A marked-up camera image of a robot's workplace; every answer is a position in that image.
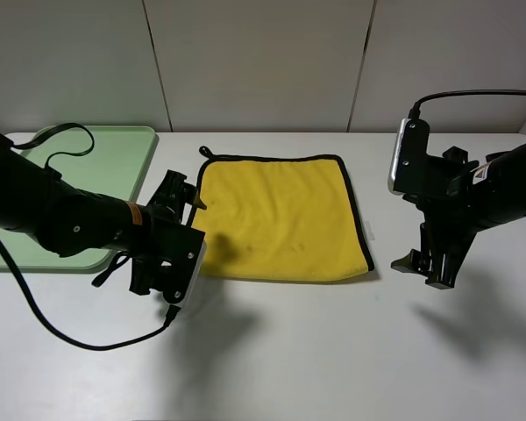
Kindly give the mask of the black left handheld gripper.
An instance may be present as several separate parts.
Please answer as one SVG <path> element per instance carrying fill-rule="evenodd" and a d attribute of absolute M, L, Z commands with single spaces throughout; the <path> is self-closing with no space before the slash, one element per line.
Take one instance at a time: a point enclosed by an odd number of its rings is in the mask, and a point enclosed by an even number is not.
<path fill-rule="evenodd" d="M 67 258 L 109 249 L 132 260 L 130 290 L 183 294 L 188 287 L 186 204 L 206 210 L 199 189 L 167 171 L 146 206 L 76 189 L 60 173 L 15 153 L 0 134 L 0 228 Z"/>

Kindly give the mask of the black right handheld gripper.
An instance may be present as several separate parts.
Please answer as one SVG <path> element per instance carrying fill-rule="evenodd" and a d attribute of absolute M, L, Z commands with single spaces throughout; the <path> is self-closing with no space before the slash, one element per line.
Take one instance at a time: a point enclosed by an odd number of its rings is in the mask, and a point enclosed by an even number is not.
<path fill-rule="evenodd" d="M 482 166 L 466 157 L 456 147 L 429 156 L 422 191 L 402 196 L 423 213 L 421 248 L 390 267 L 438 289 L 455 286 L 477 233 L 526 218 L 526 143 L 489 154 Z"/>

